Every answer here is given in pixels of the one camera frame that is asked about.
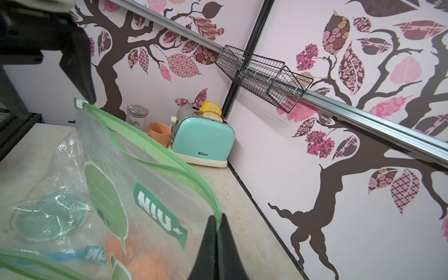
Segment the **pink ceramic mug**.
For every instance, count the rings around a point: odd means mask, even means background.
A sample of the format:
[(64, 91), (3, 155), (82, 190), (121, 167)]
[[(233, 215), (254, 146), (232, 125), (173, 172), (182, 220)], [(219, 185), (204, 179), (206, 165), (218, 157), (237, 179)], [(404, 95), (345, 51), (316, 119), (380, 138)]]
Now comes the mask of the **pink ceramic mug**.
[(170, 144), (171, 128), (159, 122), (152, 122), (147, 129), (147, 135), (167, 148)]

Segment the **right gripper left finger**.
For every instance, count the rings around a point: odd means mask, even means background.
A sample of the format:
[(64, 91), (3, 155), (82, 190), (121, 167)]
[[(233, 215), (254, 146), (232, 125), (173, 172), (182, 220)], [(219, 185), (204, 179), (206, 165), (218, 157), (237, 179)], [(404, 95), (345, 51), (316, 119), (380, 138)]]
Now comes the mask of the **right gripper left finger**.
[(198, 256), (188, 280), (217, 280), (217, 221), (208, 218)]

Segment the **blue-zip clear bag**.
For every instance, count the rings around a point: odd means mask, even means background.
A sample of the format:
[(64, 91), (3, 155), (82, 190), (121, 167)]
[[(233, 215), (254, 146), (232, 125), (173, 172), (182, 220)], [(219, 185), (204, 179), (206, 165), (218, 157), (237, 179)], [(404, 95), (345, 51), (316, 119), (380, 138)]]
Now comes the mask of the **blue-zip clear bag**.
[(40, 254), (49, 259), (59, 262), (81, 261), (89, 264), (108, 265), (105, 249), (102, 246), (86, 246), (84, 249), (64, 249), (53, 251), (27, 251), (28, 253)]

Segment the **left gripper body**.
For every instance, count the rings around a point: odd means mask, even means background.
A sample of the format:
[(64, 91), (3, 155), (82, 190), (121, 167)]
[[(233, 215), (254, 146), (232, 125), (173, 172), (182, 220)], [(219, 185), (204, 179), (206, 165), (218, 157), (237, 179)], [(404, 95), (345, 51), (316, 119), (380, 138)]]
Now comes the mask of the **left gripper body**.
[(43, 50), (68, 56), (74, 52), (73, 31), (70, 14), (1, 1), (1, 65), (40, 64)]

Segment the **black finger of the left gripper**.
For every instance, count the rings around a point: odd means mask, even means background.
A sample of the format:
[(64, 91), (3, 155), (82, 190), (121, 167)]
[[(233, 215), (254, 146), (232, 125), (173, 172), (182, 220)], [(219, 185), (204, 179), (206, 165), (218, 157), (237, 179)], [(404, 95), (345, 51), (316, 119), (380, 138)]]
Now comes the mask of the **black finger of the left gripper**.
[(91, 105), (96, 103), (91, 69), (91, 41), (84, 29), (71, 28), (61, 50), (59, 66)]

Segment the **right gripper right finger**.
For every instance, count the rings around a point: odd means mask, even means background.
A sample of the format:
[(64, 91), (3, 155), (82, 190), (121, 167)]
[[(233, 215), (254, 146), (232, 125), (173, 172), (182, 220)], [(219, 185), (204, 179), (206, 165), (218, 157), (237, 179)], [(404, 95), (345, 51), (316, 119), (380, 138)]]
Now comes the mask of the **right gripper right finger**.
[(222, 214), (222, 222), (217, 233), (217, 263), (219, 280), (249, 279), (225, 213)]

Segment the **green-zip bag of oranges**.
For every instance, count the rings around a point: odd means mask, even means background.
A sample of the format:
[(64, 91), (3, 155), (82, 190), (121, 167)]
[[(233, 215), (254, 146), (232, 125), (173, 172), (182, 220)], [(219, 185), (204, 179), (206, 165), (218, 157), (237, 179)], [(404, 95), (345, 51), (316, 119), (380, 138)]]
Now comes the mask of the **green-zip bag of oranges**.
[(84, 249), (91, 211), (87, 196), (81, 143), (76, 133), (69, 133), (42, 179), (24, 198), (1, 209), (1, 279), (87, 280), (85, 262), (25, 252)]

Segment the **mint green toaster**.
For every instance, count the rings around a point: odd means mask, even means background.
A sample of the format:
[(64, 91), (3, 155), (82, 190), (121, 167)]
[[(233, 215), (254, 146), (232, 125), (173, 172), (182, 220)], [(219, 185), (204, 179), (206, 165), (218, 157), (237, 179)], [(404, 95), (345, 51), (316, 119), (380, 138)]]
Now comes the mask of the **mint green toaster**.
[(180, 107), (171, 118), (170, 149), (187, 163), (225, 168), (235, 141), (226, 122), (206, 119), (193, 105)]

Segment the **clear glass cup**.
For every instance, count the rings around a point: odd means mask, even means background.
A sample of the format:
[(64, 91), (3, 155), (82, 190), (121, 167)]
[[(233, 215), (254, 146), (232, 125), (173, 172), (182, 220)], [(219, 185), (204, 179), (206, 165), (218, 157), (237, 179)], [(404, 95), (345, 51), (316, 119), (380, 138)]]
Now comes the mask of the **clear glass cup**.
[(148, 114), (149, 111), (146, 107), (141, 105), (128, 105), (126, 114), (126, 123), (146, 132), (148, 128)]

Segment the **yellow toast slice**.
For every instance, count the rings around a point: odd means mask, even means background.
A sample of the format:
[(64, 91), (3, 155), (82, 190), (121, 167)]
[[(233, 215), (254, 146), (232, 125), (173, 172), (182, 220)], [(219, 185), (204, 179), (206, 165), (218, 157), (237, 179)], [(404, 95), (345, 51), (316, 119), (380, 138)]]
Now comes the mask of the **yellow toast slice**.
[(199, 111), (201, 111), (203, 113), (213, 112), (219, 116), (222, 115), (221, 107), (211, 101), (204, 102), (203, 105), (200, 107)]

